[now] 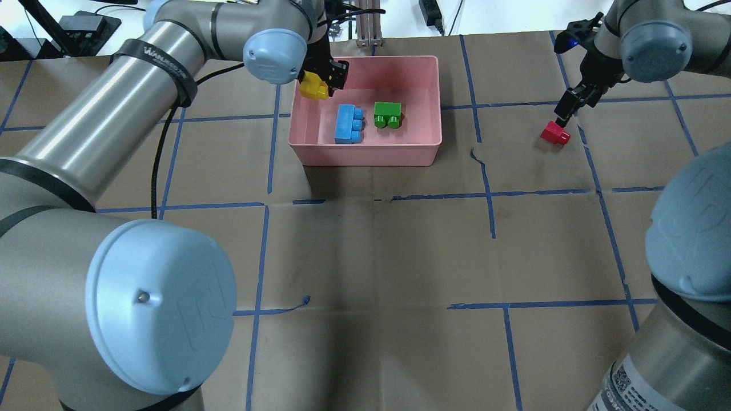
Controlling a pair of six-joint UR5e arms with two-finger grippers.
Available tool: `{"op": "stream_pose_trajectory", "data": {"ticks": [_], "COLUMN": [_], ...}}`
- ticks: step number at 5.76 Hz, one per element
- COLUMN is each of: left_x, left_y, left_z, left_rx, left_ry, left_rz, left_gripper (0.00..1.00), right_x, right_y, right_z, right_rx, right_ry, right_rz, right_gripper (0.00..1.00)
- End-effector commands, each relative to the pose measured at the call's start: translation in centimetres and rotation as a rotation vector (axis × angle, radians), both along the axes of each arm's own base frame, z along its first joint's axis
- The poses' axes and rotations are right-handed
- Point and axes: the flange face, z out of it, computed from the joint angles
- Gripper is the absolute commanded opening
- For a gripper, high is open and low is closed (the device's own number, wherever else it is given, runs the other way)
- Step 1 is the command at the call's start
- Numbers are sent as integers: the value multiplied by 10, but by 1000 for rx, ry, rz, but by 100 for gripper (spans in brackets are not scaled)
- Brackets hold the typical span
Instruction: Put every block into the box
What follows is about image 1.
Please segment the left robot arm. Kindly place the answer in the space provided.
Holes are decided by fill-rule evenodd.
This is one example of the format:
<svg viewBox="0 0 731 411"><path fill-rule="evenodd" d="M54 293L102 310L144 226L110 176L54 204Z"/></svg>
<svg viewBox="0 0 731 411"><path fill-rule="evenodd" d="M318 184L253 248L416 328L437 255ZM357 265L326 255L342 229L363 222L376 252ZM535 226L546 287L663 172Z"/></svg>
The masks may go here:
<svg viewBox="0 0 731 411"><path fill-rule="evenodd" d="M342 88L322 1L152 1L143 30L18 153L2 157L2 357L45 371L62 410L203 410L237 307L226 253L167 222L158 182L203 69L264 88Z"/></svg>

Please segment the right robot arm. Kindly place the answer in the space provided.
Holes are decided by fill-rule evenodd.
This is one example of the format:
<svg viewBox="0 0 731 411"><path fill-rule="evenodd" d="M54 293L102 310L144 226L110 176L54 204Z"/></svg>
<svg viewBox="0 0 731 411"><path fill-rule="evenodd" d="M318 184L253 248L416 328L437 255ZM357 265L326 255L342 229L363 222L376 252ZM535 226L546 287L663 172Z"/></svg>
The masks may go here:
<svg viewBox="0 0 731 411"><path fill-rule="evenodd" d="M582 78L561 97L546 140L567 142L570 117L623 77L729 77L729 16L682 1L614 1L608 13L570 23L554 51L575 45L587 51ZM666 185L645 235L658 303L589 410L729 409L729 188L729 144L700 154Z"/></svg>

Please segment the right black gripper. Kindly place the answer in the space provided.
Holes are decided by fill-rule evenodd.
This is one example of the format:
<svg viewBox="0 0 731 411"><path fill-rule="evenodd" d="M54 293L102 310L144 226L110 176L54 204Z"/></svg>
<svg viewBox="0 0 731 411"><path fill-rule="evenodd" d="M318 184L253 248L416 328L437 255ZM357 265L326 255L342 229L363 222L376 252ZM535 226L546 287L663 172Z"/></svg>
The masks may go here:
<svg viewBox="0 0 731 411"><path fill-rule="evenodd" d="M568 88L554 110L555 123L565 128L580 107L595 106L610 88L625 75L623 62L599 52L587 51L580 65L581 81L577 88Z"/></svg>

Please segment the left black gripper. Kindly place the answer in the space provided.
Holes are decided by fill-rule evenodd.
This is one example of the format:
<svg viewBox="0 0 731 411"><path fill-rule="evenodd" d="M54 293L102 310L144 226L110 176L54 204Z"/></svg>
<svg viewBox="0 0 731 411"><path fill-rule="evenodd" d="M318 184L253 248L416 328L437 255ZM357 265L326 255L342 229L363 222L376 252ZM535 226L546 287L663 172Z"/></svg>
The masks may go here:
<svg viewBox="0 0 731 411"><path fill-rule="evenodd" d="M327 90L335 92L344 90L349 75L350 63L346 60L334 60L331 54L329 37L321 37L318 41L307 45L306 55L300 69L300 77L306 72L326 78Z"/></svg>

